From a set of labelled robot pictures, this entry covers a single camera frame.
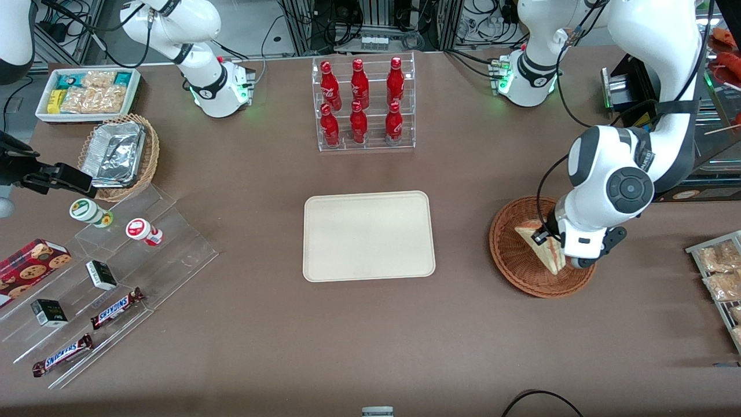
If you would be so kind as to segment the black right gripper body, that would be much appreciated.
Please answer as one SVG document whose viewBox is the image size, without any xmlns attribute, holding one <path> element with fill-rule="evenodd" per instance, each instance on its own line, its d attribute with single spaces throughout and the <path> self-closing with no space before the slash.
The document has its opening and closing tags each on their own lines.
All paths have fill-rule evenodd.
<svg viewBox="0 0 741 417">
<path fill-rule="evenodd" d="M 5 132 L 1 132 L 1 146 L 1 185 L 39 186 L 26 176 L 39 173 L 40 153 Z"/>
</svg>

